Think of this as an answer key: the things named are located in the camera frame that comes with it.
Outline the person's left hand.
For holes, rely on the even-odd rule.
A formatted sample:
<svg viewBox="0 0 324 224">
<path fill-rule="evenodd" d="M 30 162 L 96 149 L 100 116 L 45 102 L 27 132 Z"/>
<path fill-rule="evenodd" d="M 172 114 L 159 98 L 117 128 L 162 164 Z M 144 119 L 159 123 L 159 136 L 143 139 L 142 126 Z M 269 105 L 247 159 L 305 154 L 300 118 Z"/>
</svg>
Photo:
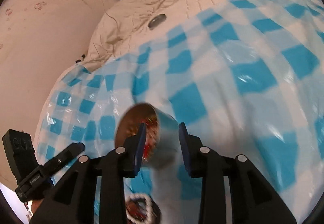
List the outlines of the person's left hand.
<svg viewBox="0 0 324 224">
<path fill-rule="evenodd" d="M 39 208 L 39 206 L 42 204 L 43 199 L 40 200 L 33 200 L 31 202 L 31 212 L 32 214 L 34 214 L 36 212 L 36 210 Z"/>
</svg>

